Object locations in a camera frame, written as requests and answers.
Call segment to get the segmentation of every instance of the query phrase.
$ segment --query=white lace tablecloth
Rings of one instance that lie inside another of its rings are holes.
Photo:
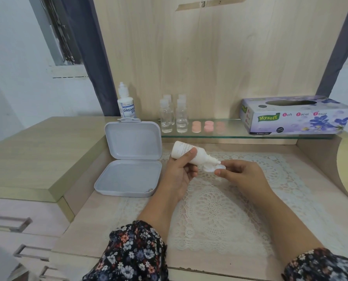
[[[348,256],[347,238],[310,189],[280,154],[211,152],[219,160],[257,162],[274,192],[295,212],[315,236],[335,254]],[[165,167],[169,153],[160,161]],[[111,229],[131,223],[148,198],[121,199]],[[200,171],[173,214],[168,246],[221,254],[269,256],[272,243],[264,217],[227,180]]]

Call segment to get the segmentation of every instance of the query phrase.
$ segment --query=floral patterned shirt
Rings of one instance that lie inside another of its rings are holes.
[[[167,246],[149,224],[134,221],[110,233],[104,254],[83,281],[167,281]],[[348,280],[348,258],[317,248],[299,255],[282,274],[287,281]]]

